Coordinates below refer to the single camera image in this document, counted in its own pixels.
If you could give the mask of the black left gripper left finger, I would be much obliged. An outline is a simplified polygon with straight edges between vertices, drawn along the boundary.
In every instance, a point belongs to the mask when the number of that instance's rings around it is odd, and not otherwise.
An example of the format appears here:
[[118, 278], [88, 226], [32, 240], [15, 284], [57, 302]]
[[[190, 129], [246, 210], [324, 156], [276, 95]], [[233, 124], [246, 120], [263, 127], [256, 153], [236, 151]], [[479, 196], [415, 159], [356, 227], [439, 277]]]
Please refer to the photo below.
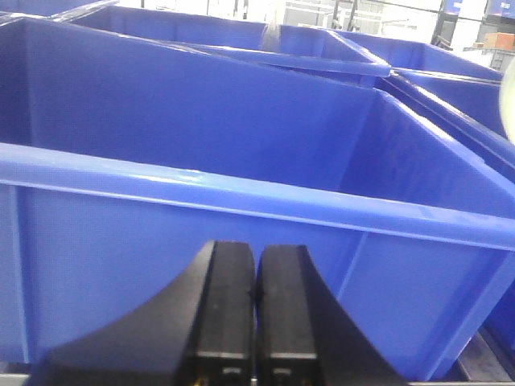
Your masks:
[[207, 242], [135, 310], [50, 349], [28, 385], [249, 385], [255, 264], [246, 243]]

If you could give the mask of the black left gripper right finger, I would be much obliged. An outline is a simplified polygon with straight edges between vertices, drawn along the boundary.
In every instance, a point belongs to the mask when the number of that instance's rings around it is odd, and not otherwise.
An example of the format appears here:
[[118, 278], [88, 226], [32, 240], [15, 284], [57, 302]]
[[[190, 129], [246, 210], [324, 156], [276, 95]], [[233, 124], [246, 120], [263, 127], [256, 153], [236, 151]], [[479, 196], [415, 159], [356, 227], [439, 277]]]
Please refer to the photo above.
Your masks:
[[306, 246], [267, 246], [257, 288], [260, 385], [406, 384], [335, 299]]

